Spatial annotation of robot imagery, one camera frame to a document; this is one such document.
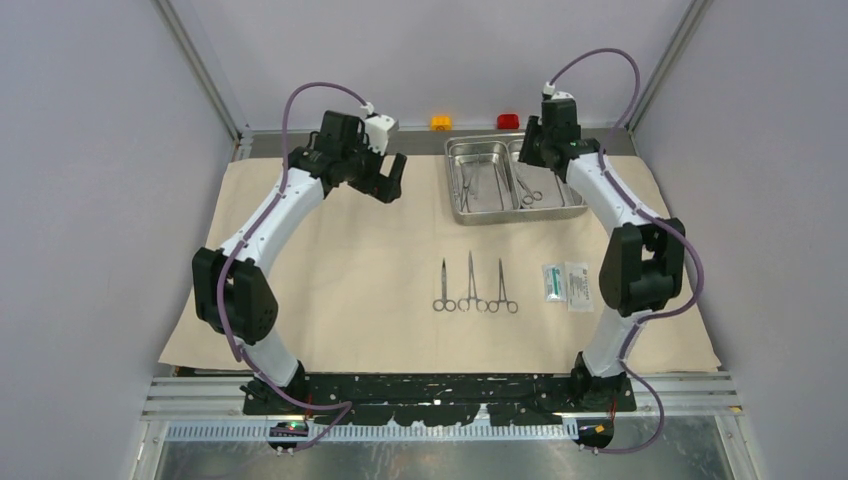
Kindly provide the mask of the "straight steel scissors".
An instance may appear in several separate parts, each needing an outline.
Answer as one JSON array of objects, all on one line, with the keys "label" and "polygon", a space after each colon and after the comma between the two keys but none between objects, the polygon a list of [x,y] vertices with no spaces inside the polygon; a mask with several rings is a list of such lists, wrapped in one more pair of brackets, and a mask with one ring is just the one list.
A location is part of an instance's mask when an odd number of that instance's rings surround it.
[{"label": "straight steel scissors", "polygon": [[454,312],[457,309],[456,301],[448,296],[448,276],[445,259],[442,260],[440,269],[440,293],[433,300],[432,308],[435,312]]}]

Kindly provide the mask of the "curved steel scissors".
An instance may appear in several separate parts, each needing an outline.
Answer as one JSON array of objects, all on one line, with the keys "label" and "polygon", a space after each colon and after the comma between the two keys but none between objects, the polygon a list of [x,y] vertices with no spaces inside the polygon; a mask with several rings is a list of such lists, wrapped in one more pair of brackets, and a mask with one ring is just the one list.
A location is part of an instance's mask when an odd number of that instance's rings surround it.
[{"label": "curved steel scissors", "polygon": [[524,208],[532,208],[544,199],[544,194],[527,183],[522,175],[516,174],[515,181],[520,190],[520,202]]}]

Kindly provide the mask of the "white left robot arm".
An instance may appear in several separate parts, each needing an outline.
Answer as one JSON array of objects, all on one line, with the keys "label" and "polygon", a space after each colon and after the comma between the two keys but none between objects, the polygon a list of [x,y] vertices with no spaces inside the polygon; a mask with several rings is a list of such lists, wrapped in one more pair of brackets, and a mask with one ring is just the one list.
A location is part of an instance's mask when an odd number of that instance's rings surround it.
[{"label": "white left robot arm", "polygon": [[306,145],[284,158],[281,174],[249,219],[220,247],[200,248],[192,259],[197,317],[226,337],[233,356],[253,371],[280,412],[307,407],[305,371],[275,329],[279,304],[271,267],[295,230],[342,184],[388,204],[401,195],[407,158],[396,154],[382,174],[397,121],[328,110]]}]

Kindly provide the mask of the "long steel needle holder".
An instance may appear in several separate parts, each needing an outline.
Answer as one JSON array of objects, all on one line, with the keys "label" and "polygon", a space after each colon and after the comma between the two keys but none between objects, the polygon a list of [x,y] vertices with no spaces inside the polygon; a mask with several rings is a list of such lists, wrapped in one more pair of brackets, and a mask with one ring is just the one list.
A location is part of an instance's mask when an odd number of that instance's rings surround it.
[{"label": "long steel needle holder", "polygon": [[468,312],[474,308],[477,312],[486,313],[488,311],[488,304],[478,295],[473,253],[471,251],[468,252],[467,266],[467,293],[464,297],[457,300],[457,308],[462,312]]}]

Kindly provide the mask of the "green white sterile packet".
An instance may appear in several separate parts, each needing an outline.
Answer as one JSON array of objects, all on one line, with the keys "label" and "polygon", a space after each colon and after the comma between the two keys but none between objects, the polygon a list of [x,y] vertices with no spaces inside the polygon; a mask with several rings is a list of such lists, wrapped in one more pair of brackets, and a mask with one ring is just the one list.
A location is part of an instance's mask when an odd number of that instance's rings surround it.
[{"label": "green white sterile packet", "polygon": [[542,267],[546,302],[565,303],[567,301],[564,269],[563,263],[546,264]]}]

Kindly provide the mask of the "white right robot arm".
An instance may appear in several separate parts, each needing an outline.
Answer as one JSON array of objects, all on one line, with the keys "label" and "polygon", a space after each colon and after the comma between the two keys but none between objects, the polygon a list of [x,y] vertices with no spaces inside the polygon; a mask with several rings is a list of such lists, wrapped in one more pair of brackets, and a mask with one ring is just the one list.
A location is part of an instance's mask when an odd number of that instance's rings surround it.
[{"label": "white right robot arm", "polygon": [[540,115],[528,119],[519,160],[552,171],[585,201],[608,235],[598,280],[605,308],[568,386],[577,406],[596,410],[622,390],[623,364],[646,318],[681,292],[685,228],[645,207],[600,143],[582,137],[577,104],[568,94],[544,95]]}]

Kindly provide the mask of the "steel hemostat clamp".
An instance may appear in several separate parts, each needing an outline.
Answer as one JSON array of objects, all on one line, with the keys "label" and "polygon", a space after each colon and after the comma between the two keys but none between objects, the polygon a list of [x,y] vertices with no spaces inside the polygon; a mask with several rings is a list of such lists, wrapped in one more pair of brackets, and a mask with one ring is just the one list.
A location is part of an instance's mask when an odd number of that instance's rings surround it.
[{"label": "steel hemostat clamp", "polygon": [[519,310],[518,303],[508,297],[503,261],[498,259],[498,293],[497,298],[487,302],[487,310],[490,313],[498,313],[505,310],[509,314],[516,314]]}]

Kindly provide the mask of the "cream cloth wrap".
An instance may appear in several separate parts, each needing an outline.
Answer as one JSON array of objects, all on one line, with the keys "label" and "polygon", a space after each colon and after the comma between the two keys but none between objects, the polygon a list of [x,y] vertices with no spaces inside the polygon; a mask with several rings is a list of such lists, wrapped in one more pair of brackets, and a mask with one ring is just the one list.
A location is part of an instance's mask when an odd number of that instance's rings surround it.
[{"label": "cream cloth wrap", "polygon": [[[591,213],[558,221],[463,226],[452,215],[445,162],[411,157],[402,195],[384,204],[335,189],[298,226],[269,274],[275,328],[312,372],[565,373],[604,303],[597,285],[608,237]],[[498,259],[516,314],[435,312],[446,260],[448,296],[497,298]],[[546,302],[542,267],[587,263],[594,311]]]}]

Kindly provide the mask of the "steel mesh instrument tray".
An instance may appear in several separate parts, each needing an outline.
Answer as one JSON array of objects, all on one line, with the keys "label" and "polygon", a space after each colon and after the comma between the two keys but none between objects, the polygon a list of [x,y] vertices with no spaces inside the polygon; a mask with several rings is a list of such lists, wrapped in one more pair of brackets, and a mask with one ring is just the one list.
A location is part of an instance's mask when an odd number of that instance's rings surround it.
[{"label": "steel mesh instrument tray", "polygon": [[[553,172],[518,162],[523,135],[490,134],[453,137],[445,143],[448,196],[455,221],[465,226],[482,226],[529,221],[568,220],[587,212],[578,193]],[[479,200],[470,213],[459,210],[459,163],[480,155]],[[532,208],[520,202],[515,175],[544,194]]]}]

